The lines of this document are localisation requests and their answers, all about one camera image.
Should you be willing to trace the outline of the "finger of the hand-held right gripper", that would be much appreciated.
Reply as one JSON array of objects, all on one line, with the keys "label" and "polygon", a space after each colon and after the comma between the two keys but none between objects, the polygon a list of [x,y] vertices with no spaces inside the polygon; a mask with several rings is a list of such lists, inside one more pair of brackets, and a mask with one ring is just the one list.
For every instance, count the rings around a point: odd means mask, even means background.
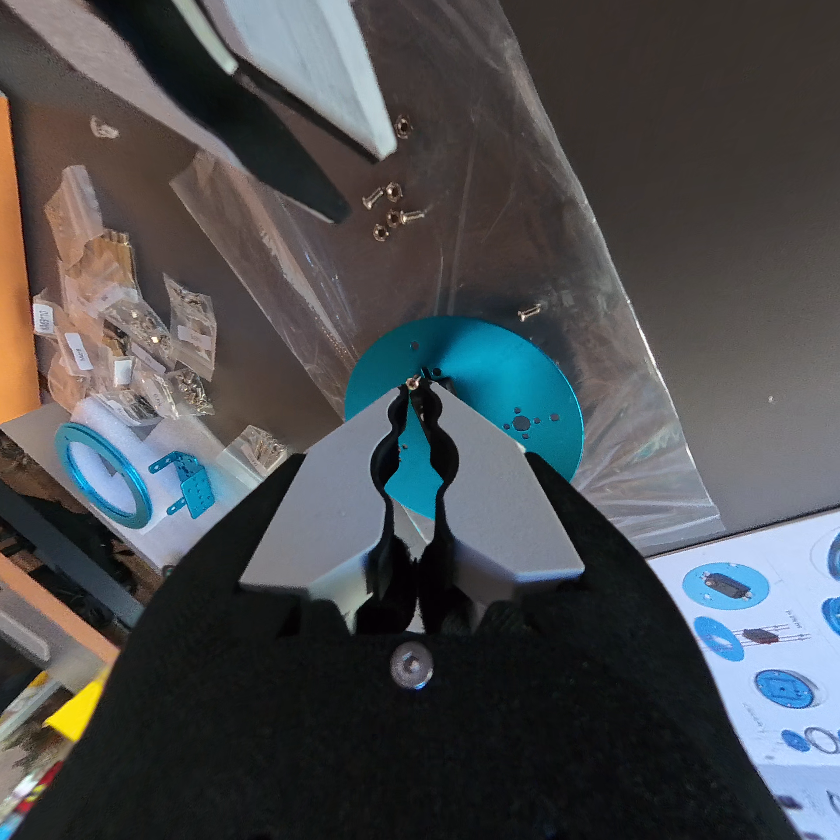
[{"label": "finger of the hand-held right gripper", "polygon": [[201,2],[231,56],[237,79],[248,78],[304,116],[317,116],[377,161],[397,139],[361,27],[346,1]]},{"label": "finger of the hand-held right gripper", "polygon": [[73,70],[332,224],[351,207],[198,2],[9,1]]}]

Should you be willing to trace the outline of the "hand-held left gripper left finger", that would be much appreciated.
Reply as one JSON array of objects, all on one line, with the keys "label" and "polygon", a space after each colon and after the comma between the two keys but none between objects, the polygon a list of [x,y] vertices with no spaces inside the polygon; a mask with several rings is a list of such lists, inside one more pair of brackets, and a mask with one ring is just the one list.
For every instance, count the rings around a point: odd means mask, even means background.
[{"label": "hand-held left gripper left finger", "polygon": [[408,628],[415,572],[385,485],[400,465],[409,394],[392,388],[310,447],[239,579],[244,589],[330,601],[363,633]]}]

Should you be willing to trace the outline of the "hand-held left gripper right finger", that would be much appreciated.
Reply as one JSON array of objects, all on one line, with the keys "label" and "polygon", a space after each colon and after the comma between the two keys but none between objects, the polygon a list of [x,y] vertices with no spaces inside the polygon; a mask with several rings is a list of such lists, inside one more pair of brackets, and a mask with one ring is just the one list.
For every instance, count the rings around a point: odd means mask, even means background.
[{"label": "hand-held left gripper right finger", "polygon": [[476,605],[519,602],[582,576],[524,447],[435,382],[420,384],[420,423],[442,481],[420,560],[426,630],[468,627]]}]

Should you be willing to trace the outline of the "blue round metal plate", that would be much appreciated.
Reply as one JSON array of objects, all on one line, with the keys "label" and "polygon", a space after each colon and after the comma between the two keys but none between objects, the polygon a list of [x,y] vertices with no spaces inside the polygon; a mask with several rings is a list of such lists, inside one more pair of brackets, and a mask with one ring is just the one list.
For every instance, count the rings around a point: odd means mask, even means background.
[{"label": "blue round metal plate", "polygon": [[475,318],[421,318],[375,341],[350,375],[344,419],[421,373],[451,385],[460,400],[563,478],[574,477],[585,427],[571,383],[532,343]]}]

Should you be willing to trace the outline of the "grey wood-edged desk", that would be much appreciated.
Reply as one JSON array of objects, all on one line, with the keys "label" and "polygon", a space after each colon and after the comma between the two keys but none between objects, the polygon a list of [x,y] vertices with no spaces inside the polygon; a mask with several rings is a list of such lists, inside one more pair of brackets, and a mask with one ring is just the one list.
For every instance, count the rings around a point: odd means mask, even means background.
[{"label": "grey wood-edged desk", "polygon": [[119,656],[119,648],[3,554],[1,580],[4,588],[15,593],[46,621],[59,627],[91,652],[101,661],[103,667],[113,666]]}]

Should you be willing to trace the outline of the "white foam sheet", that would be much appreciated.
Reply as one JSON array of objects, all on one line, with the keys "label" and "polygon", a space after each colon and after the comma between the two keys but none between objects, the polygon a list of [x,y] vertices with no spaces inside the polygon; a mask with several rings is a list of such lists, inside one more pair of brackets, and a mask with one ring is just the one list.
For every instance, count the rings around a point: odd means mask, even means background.
[{"label": "white foam sheet", "polygon": [[[152,518],[141,530],[125,528],[92,506],[60,463],[55,436],[59,425],[78,422],[93,428],[124,453],[145,481],[152,498]],[[164,419],[152,427],[130,427],[93,397],[80,402],[72,414],[59,404],[39,409],[2,424],[2,429],[77,501],[121,537],[142,560],[158,570],[177,564],[182,556],[248,493],[249,488],[222,469],[217,458],[222,444],[197,417]],[[194,455],[206,468],[215,504],[193,519],[186,507],[173,515],[166,509],[181,496],[175,467],[169,465],[155,476],[148,467],[155,460],[178,450]]]}]

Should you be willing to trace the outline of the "orange cardboard box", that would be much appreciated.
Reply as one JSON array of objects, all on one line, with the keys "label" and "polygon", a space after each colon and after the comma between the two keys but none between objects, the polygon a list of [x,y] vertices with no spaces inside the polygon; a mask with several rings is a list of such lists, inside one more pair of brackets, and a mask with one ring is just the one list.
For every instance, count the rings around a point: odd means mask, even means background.
[{"label": "orange cardboard box", "polygon": [[1,94],[1,422],[40,407],[11,111]]}]

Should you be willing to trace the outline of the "clear plastic bag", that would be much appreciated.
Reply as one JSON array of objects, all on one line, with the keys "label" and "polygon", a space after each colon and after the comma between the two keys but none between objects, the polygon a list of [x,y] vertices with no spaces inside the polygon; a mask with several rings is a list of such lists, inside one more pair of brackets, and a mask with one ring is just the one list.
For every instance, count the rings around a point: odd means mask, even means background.
[{"label": "clear plastic bag", "polygon": [[[343,414],[351,371],[415,319],[473,317],[520,334],[570,378],[583,492],[644,553],[704,539],[721,515],[602,232],[498,2],[354,2],[392,117],[413,133],[376,165],[320,137],[354,202],[326,224],[205,151],[171,181],[217,252]],[[362,196],[399,182],[366,211]],[[426,208],[372,235],[392,209]],[[522,308],[541,302],[526,322]]]}]

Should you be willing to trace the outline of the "pile of small screw bags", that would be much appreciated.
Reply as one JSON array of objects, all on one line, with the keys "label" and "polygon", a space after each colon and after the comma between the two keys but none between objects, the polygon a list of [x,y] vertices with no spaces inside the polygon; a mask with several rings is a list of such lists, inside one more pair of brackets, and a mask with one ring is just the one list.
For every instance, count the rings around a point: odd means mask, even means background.
[{"label": "pile of small screw bags", "polygon": [[[163,275],[170,309],[167,318],[158,314],[140,288],[130,235],[105,225],[82,164],[63,170],[45,216],[59,290],[34,295],[32,314],[48,351],[50,400],[72,414],[93,397],[130,427],[212,417],[217,321],[210,297]],[[247,425],[217,461],[252,487],[289,454],[275,435]]]}]

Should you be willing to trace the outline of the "white instruction sheet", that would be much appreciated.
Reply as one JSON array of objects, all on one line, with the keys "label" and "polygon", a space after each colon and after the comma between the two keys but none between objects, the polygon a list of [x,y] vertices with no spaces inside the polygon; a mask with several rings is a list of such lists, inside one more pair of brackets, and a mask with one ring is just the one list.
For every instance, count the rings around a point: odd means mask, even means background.
[{"label": "white instruction sheet", "polygon": [[839,838],[839,513],[649,561],[801,838]]}]

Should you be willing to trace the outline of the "yellow box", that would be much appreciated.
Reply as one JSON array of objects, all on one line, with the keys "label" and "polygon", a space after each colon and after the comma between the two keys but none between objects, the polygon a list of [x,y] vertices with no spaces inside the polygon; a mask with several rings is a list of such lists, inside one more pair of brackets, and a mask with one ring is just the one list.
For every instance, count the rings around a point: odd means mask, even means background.
[{"label": "yellow box", "polygon": [[57,711],[45,719],[43,728],[58,733],[63,739],[76,743],[84,731],[102,698],[112,672],[112,667],[104,668],[94,680],[82,688],[75,696],[64,703]]}]

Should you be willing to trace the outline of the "blue perforated flat bracket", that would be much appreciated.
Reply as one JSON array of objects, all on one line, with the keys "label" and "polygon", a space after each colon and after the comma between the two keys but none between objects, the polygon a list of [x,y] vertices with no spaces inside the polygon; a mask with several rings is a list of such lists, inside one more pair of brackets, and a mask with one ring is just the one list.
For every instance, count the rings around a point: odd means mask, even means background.
[{"label": "blue perforated flat bracket", "polygon": [[166,515],[173,516],[186,508],[192,519],[199,518],[216,501],[205,467],[194,455],[174,450],[151,463],[148,470],[155,475],[168,466],[175,467],[182,494],[165,510]]}]

